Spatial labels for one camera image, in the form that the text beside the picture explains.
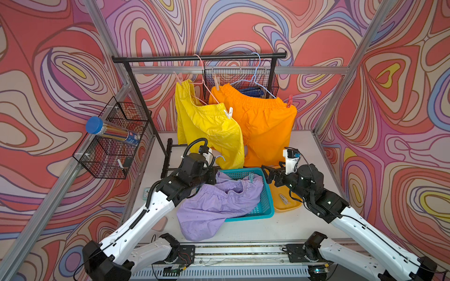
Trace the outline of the teal clothespin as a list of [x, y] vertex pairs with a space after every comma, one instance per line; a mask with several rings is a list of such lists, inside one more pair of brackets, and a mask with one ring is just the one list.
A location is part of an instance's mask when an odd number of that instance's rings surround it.
[[255, 174], [253, 172], [250, 172], [248, 174], [248, 181], [249, 181], [249, 183], [253, 184], [254, 183], [254, 179], [255, 179]]

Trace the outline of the grey clothespin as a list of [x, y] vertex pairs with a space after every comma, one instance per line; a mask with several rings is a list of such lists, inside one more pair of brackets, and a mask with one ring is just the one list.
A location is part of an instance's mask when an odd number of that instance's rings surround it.
[[283, 195], [283, 194], [279, 194], [279, 197], [281, 199], [281, 201], [283, 202], [284, 205], [289, 205], [290, 201]]

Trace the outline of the lilac shorts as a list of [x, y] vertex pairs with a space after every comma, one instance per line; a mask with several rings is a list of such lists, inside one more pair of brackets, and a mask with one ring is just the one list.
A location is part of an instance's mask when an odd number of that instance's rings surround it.
[[263, 178], [255, 174], [254, 183], [233, 180], [217, 172], [216, 184], [204, 184], [198, 193], [184, 200], [177, 211], [180, 230], [188, 241], [199, 242], [216, 235], [228, 218], [251, 212], [260, 202]]

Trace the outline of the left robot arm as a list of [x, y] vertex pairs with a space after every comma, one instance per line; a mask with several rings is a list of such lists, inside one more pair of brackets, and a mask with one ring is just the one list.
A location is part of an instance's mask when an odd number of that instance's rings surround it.
[[178, 258], [179, 242], [170, 234], [143, 247], [138, 243], [194, 190], [213, 182], [214, 160], [207, 160], [208, 154], [206, 138], [193, 141], [179, 167], [152, 185], [146, 202], [135, 214], [101, 242], [90, 241], [83, 247], [80, 268], [91, 280], [128, 281], [153, 263]]

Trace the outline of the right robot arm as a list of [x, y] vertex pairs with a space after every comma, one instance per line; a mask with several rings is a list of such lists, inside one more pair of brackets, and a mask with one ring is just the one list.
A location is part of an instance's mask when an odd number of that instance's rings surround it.
[[268, 183], [287, 187], [311, 213], [368, 252], [363, 255], [315, 232], [309, 238], [311, 243], [304, 244], [308, 258], [320, 256], [371, 281], [431, 281], [439, 274], [435, 261], [404, 249], [369, 224], [344, 198], [326, 189], [324, 175], [315, 165], [302, 165], [295, 172], [289, 172], [285, 165], [277, 169], [262, 166], [262, 171]]

